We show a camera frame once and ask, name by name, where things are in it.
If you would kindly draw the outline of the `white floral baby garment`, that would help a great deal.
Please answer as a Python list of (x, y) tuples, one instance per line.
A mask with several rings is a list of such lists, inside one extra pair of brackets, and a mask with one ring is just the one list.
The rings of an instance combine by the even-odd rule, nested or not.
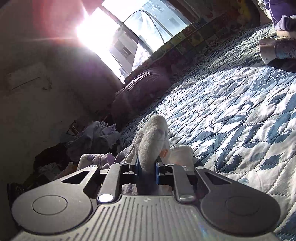
[(107, 154), (84, 154), (77, 167), (70, 162), (55, 179), (62, 178), (90, 165), (100, 169), (108, 169), (112, 164), (130, 163), (134, 155), (139, 157), (139, 178), (136, 184), (126, 184), (122, 194), (126, 195), (169, 195), (171, 187), (156, 184), (155, 162), (160, 157), (164, 164), (177, 164), (185, 170), (194, 171), (193, 150), (188, 145), (170, 147), (168, 124), (161, 115), (152, 116), (140, 130), (137, 131), (132, 144), (122, 150), (116, 157)]

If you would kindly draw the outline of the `stack of folded grey clothes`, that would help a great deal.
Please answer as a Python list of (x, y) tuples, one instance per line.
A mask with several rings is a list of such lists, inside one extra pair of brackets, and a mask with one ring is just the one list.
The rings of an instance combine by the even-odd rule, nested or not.
[(67, 156), (78, 162), (84, 154), (106, 154), (120, 139), (116, 124), (108, 126), (106, 122), (95, 121), (67, 142)]

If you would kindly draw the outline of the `purple pillow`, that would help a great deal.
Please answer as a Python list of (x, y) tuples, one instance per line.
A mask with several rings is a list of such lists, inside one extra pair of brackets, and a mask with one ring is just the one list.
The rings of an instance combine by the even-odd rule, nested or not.
[(115, 94), (111, 115), (116, 123), (123, 123), (148, 107), (171, 87), (165, 68), (155, 67), (140, 73), (126, 87)]

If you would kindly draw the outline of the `blue white patterned quilt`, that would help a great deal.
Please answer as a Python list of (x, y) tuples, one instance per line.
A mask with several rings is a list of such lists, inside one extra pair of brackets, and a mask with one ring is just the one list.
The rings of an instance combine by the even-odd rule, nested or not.
[(272, 196), (281, 208), (275, 234), (295, 240), (295, 62), (262, 62), (259, 41), (274, 36), (265, 25), (206, 48), (121, 139), (129, 145), (151, 116), (162, 115), (171, 146), (189, 145), (197, 165)]

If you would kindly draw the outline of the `white grey sock garment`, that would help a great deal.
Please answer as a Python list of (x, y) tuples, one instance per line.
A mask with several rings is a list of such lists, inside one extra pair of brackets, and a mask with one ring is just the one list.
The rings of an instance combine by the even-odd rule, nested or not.
[(295, 59), (295, 39), (288, 37), (261, 39), (259, 52), (264, 64), (268, 64), (274, 59)]

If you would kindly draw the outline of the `tan brown garment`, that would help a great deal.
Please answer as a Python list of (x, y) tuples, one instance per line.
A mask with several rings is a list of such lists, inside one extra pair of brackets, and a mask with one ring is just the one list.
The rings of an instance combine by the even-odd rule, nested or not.
[(292, 38), (294, 40), (296, 39), (296, 31), (291, 31), (291, 32), (287, 32), (287, 31), (276, 31), (276, 34), (280, 38), (287, 37), (287, 38)]

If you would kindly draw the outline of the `yellow pikachu plush toy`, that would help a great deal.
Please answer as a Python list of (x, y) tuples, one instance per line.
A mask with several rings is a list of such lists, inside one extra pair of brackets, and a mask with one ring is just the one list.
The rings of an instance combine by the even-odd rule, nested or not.
[(248, 8), (245, 0), (237, 0), (239, 17), (237, 18), (238, 23), (245, 25), (252, 19), (250, 9)]

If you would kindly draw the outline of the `purple garment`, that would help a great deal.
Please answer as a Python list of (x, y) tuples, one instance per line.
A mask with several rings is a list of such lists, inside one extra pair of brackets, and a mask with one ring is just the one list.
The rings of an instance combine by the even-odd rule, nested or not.
[(271, 15), (273, 26), (277, 31), (295, 31), (295, 1), (269, 0), (264, 6)]

